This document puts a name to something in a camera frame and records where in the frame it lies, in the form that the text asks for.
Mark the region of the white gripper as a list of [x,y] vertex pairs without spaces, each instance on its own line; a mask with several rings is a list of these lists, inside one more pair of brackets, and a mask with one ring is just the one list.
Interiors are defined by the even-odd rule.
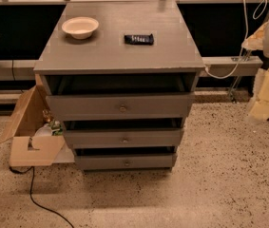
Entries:
[[[266,23],[261,25],[242,42],[241,46],[246,50],[263,50],[266,26]],[[269,68],[260,68],[256,74],[253,97],[247,106],[247,118],[252,122],[263,122],[269,119]]]

